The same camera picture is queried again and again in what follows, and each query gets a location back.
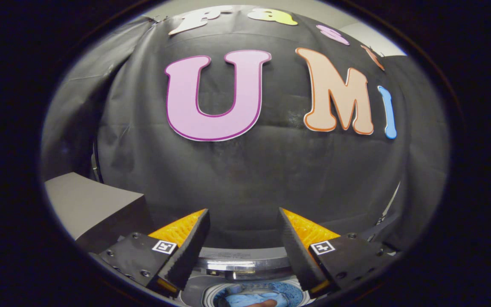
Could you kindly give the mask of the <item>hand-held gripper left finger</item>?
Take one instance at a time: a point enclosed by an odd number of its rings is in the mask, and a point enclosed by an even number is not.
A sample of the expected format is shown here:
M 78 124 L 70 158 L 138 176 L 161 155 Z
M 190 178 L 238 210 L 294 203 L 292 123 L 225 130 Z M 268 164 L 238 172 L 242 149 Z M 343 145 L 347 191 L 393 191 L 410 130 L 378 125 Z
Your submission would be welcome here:
M 175 298 L 185 289 L 210 225 L 209 210 L 201 209 L 149 235 L 131 232 L 89 255 L 135 286 Z

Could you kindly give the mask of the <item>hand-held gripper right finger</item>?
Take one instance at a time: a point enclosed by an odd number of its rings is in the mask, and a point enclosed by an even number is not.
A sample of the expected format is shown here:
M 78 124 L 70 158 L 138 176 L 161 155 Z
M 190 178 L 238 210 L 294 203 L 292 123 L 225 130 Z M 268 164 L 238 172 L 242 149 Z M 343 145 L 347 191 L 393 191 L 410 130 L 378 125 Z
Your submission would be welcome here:
M 278 225 L 292 271 L 312 298 L 357 288 L 399 255 L 397 249 L 366 235 L 338 235 L 285 208 L 279 208 Z

